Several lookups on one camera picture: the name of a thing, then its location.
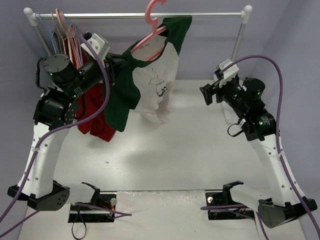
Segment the white green raglan t shirt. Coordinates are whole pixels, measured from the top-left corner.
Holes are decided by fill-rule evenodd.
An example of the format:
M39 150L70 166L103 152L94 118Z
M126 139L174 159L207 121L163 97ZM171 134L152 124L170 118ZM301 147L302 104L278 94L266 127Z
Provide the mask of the white green raglan t shirt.
M191 16L167 17L161 26L167 30L154 36L131 54L130 46L121 57L127 66L110 86L105 121L123 132L131 110L155 124L169 122L179 55L192 24Z

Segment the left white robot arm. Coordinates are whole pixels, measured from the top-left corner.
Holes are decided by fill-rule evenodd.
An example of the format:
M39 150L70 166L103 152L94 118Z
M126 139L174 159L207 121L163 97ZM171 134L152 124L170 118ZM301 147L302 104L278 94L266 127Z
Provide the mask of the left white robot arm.
M65 54L43 59L44 70L51 76L52 85L40 97L33 115L33 140L27 165L18 182L8 188L12 201L24 201L35 211L57 211L65 204L84 205L96 209L101 190L88 183L65 186L54 180L58 157L69 129L84 124L97 116L104 107L86 118L76 121L79 109L77 99L95 84L109 83L104 60L89 57L88 62L76 68Z

